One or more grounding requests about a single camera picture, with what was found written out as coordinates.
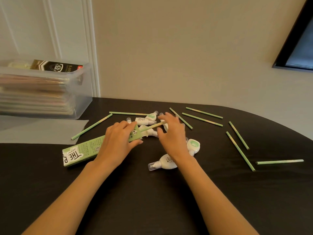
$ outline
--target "wall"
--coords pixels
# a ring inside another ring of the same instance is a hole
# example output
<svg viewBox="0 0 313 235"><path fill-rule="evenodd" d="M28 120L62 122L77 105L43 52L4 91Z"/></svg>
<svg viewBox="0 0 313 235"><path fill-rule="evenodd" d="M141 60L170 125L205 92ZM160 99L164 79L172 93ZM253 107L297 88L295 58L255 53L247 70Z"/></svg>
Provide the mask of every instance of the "wall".
<svg viewBox="0 0 313 235"><path fill-rule="evenodd" d="M92 1L101 97L228 106L313 139L313 74L271 68L305 0Z"/></svg>
<svg viewBox="0 0 313 235"><path fill-rule="evenodd" d="M100 92L93 45L91 0L0 0L1 59L18 56L89 62L97 96Z"/></svg>

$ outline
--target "black table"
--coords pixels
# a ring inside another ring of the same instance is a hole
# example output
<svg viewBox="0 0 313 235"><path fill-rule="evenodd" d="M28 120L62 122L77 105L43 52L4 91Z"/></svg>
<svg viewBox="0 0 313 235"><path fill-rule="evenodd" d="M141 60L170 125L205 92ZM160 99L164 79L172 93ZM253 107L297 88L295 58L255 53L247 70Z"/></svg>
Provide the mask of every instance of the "black table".
<svg viewBox="0 0 313 235"><path fill-rule="evenodd" d="M186 110L189 106L223 119ZM186 136L201 143L197 161L260 234L313 234L313 141L271 120L222 106L94 98L80 117L86 127L109 111L151 113L172 107L223 124L184 116ZM105 134L113 115L83 134L78 143ZM232 130L240 131L247 151ZM226 131L256 169L252 172ZM0 234L20 234L78 176L86 162L65 168L67 145L0 144ZM165 154L159 140L144 138L107 178L92 199L77 234L207 234L193 195L177 169L148 170ZM256 165L256 161L304 159L302 163Z"/></svg>

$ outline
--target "clear plastic container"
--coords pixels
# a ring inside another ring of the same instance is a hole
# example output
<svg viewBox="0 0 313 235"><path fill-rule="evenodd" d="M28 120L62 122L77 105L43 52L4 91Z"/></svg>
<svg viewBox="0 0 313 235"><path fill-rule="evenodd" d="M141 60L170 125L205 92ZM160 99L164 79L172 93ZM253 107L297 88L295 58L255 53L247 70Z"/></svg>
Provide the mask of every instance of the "clear plastic container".
<svg viewBox="0 0 313 235"><path fill-rule="evenodd" d="M0 115L78 119L92 101L90 64L65 73L32 70L32 62L0 61Z"/></svg>

